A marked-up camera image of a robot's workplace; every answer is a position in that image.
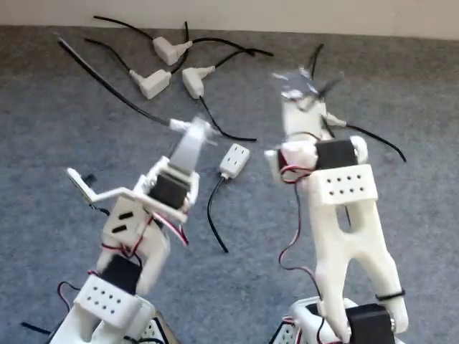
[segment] white cable plug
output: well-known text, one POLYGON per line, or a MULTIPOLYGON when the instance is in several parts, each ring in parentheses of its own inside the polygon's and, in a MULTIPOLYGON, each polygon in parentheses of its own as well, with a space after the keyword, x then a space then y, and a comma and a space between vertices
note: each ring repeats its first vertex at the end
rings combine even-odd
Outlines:
POLYGON ((158 56, 169 66, 174 65, 185 51, 193 45, 192 41, 183 44, 172 45, 164 37, 157 37, 153 40, 153 47, 158 56))
POLYGON ((336 116, 333 116, 330 113, 326 113, 326 115, 322 115, 323 119, 327 121, 328 125, 332 125, 334 127, 346 127, 346 121, 340 120, 336 116))
POLYGON ((136 84, 141 89, 142 94, 147 98, 151 99, 158 93, 169 86, 169 81, 172 77, 170 72, 165 70, 158 70, 149 77, 142 77, 134 70, 129 71, 129 75, 134 79, 136 84))
POLYGON ((202 80, 213 71, 215 71, 215 66, 190 67, 181 71, 181 79, 192 98, 199 99, 204 96, 204 83, 202 80))
POLYGON ((249 160, 250 150, 233 143, 220 163, 220 173, 225 179, 236 178, 249 160))

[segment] gray carpet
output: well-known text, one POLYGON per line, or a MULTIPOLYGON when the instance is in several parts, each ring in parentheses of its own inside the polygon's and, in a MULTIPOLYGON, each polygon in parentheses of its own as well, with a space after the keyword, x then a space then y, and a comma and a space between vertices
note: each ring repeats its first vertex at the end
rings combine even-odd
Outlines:
MULTIPOLYGON (((99 254, 105 216, 91 211, 67 180, 64 168, 98 177, 97 190, 133 186, 178 139, 128 109, 94 82, 57 45, 60 33, 121 92, 148 111, 192 119, 203 111, 177 75, 172 86, 146 101, 89 35, 113 44, 143 75, 164 65, 143 37, 127 29, 0 28, 0 343, 41 343, 22 329, 26 320, 53 328, 65 314, 57 283, 81 285, 99 254)), ((151 30, 179 42, 181 32, 151 30)), ((171 255, 148 299, 184 343, 268 343, 280 317, 298 298, 314 295, 308 278, 285 272, 278 252, 295 230, 295 200, 274 186, 262 152, 283 136, 280 104, 270 85, 273 70, 305 63, 326 47, 317 69, 323 82, 343 70, 347 78, 328 97, 341 118, 399 145, 368 138, 379 189, 387 246, 407 291, 408 343, 453 343, 459 337, 459 42, 339 35, 192 32, 271 49, 275 58, 240 55, 206 79, 206 99, 221 126, 255 135, 246 169, 223 186, 214 220, 230 253, 223 254, 207 224, 207 197, 217 166, 231 145, 221 138, 199 162, 201 185, 186 232, 191 245, 172 238, 171 255)), ((230 49, 202 44, 188 65, 215 63, 230 49)), ((342 131, 345 137, 350 131, 342 131)), ((308 221, 289 262, 315 265, 308 221)), ((71 291, 66 291, 71 299, 71 291)), ((363 269, 352 264, 345 293, 374 301, 363 269)))

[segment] power adapter plug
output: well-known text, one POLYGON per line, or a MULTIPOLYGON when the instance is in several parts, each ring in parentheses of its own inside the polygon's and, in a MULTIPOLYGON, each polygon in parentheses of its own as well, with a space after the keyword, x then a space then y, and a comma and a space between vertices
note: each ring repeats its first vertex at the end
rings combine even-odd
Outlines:
POLYGON ((129 75, 134 79, 136 84, 141 89, 142 94, 147 98, 151 99, 158 93, 169 86, 169 81, 172 77, 170 72, 165 70, 158 70, 149 77, 142 77, 137 72, 130 70, 129 75))
POLYGON ((204 79, 207 75, 215 71, 215 66, 204 68, 186 68, 181 72, 181 79, 184 82, 188 93, 194 98, 199 99, 204 96, 204 79))
POLYGON ((164 37, 157 37, 153 40, 153 47, 158 56, 169 66, 174 65, 179 61, 185 51, 193 45, 192 41, 183 44, 172 45, 164 37))

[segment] robotic arm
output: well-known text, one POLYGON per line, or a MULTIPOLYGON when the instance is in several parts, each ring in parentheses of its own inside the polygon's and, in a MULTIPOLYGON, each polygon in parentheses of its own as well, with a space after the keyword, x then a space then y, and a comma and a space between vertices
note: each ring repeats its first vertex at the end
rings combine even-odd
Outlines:
POLYGON ((163 156, 133 189, 96 193, 77 171, 67 169, 90 204, 112 197, 118 200, 103 228, 97 275, 89 276, 48 343, 127 344, 151 328, 155 308, 138 295, 151 289, 169 255, 169 238, 161 222, 184 237, 181 227, 169 219, 184 223, 196 202, 199 175, 195 168, 212 132, 208 123, 195 118, 171 157, 163 156), (143 266, 125 258, 136 252, 146 256, 143 266))
POLYGON ((289 180, 299 180, 309 198, 320 296, 306 300, 306 305, 295 303, 291 308, 293 322, 305 333, 307 343, 321 344, 318 328, 323 317, 323 336, 332 342, 391 344, 392 331, 404 332, 408 316, 397 268, 384 242, 376 205, 377 188, 372 168, 366 163, 366 143, 358 136, 337 140, 327 135, 322 129, 327 116, 322 91, 316 89, 306 73, 300 70, 275 75, 281 83, 286 141, 278 149, 265 152, 275 181, 282 180, 281 171, 286 166, 298 167, 288 169, 289 180), (301 169, 311 171, 307 178, 299 178, 301 169), (339 228, 336 210, 340 206, 349 211, 350 232, 339 228), (369 273, 377 290, 378 305, 357 307, 343 298, 351 259, 357 259, 369 273), (308 305, 315 305, 315 315, 308 305), (370 323, 375 314, 378 320, 370 323))

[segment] white wall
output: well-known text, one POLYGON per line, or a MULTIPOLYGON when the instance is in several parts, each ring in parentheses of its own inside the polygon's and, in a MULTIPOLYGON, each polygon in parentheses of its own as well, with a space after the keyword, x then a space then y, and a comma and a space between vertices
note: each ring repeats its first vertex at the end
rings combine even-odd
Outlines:
POLYGON ((0 24, 375 34, 459 39, 457 0, 0 0, 0 24))

